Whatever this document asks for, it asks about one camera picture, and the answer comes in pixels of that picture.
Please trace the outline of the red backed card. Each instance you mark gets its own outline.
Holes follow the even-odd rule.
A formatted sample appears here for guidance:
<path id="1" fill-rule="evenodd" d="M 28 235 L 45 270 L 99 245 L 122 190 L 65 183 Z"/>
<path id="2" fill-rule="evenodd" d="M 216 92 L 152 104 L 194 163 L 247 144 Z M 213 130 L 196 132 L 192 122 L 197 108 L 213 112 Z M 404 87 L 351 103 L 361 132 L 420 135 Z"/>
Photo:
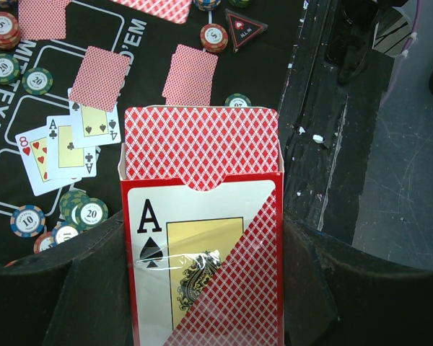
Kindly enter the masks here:
<path id="1" fill-rule="evenodd" d="M 165 104 L 209 106 L 218 59 L 214 54 L 179 44 L 162 90 Z"/>
<path id="2" fill-rule="evenodd" d="M 186 23 L 191 8 L 191 0 L 113 0 L 113 2 L 177 25 Z"/>
<path id="3" fill-rule="evenodd" d="M 71 0 L 18 1 L 18 22 L 23 40 L 66 38 L 66 7 Z"/>
<path id="4" fill-rule="evenodd" d="M 89 46 L 69 93 L 69 100 L 111 112 L 130 60 L 128 56 Z"/>

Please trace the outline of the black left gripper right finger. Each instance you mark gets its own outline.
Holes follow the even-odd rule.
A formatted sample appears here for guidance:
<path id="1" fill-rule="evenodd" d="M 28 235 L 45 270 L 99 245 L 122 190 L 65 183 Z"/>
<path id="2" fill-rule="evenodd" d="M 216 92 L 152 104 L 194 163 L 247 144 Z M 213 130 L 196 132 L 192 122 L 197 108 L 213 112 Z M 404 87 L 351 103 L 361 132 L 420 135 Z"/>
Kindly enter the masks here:
<path id="1" fill-rule="evenodd" d="M 433 271 L 283 220 L 285 345 L 433 345 Z"/>

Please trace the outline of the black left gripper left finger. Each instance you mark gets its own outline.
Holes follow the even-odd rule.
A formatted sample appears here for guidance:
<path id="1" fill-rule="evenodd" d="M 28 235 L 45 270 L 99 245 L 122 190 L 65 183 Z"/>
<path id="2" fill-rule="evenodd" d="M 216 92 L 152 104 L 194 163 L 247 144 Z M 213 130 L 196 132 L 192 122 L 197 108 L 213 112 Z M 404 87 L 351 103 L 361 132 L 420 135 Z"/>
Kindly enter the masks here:
<path id="1" fill-rule="evenodd" d="M 132 345 L 123 214 L 0 267 L 0 345 Z"/>

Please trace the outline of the eight of hearts card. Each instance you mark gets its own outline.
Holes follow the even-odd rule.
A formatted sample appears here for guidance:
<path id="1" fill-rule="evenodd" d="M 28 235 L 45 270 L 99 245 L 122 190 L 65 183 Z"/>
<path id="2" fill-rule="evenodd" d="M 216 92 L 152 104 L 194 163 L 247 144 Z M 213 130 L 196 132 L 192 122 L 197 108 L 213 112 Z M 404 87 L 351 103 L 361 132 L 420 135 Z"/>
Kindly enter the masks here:
<path id="1" fill-rule="evenodd" d="M 44 126 L 19 133 L 15 136 L 15 140 L 35 196 L 81 180 L 81 178 L 49 179 L 47 135 Z"/>

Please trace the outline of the black triangular all-in marker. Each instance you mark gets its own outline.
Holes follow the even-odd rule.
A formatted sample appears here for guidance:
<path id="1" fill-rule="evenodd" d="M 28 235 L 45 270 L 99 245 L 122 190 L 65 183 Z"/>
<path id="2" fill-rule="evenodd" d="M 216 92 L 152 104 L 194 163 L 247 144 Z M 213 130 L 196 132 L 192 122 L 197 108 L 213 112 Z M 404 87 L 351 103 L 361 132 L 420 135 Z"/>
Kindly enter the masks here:
<path id="1" fill-rule="evenodd" d="M 268 29 L 266 23 L 246 17 L 230 9 L 225 9 L 224 14 L 229 25 L 229 35 L 232 40 L 234 53 Z"/>

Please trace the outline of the red poker chip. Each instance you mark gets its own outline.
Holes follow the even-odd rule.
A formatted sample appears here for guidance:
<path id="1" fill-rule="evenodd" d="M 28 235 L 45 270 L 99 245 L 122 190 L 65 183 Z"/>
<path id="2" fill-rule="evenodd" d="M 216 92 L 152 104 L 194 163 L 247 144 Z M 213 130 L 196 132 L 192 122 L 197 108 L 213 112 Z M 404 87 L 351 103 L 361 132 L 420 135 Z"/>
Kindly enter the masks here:
<path id="1" fill-rule="evenodd" d="M 35 254 L 38 254 L 42 251 L 50 249 L 53 247 L 53 237 L 51 232 L 46 232 L 40 235 L 34 243 L 33 251 Z"/>
<path id="2" fill-rule="evenodd" d="M 210 23 L 201 28 L 200 39 L 206 51 L 221 53 L 227 47 L 229 37 L 221 25 Z"/>
<path id="3" fill-rule="evenodd" d="M 9 12 L 0 12 L 0 49 L 11 50 L 21 40 L 21 29 L 16 17 Z"/>

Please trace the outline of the four of spades card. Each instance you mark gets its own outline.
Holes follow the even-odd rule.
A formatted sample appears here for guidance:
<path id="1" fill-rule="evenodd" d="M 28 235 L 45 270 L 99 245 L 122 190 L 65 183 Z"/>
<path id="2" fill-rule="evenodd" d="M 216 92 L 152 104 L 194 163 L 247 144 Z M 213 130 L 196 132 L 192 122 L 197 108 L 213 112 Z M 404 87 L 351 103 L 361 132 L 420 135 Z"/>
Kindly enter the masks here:
<path id="1" fill-rule="evenodd" d="M 111 112 L 69 100 L 71 129 L 76 148 L 121 142 L 117 106 Z"/>

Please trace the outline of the green poker chip stack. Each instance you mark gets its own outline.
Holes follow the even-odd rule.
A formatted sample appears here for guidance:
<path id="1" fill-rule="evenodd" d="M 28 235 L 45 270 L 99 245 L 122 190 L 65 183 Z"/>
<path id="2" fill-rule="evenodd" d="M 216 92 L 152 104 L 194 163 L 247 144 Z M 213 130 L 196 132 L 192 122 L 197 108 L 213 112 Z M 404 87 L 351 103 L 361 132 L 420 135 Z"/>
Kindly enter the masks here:
<path id="1" fill-rule="evenodd" d="M 224 102 L 225 107 L 251 107 L 252 102 L 244 94 L 234 93 L 228 96 Z"/>

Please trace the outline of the red playing card deck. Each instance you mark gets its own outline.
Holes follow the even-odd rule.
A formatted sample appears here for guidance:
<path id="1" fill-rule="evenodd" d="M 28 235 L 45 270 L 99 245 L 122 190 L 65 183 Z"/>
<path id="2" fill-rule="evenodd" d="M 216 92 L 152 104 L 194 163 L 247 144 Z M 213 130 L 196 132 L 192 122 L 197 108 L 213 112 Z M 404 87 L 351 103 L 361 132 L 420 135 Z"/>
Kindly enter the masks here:
<path id="1" fill-rule="evenodd" d="M 282 345 L 275 110 L 131 107 L 118 173 L 135 345 Z"/>

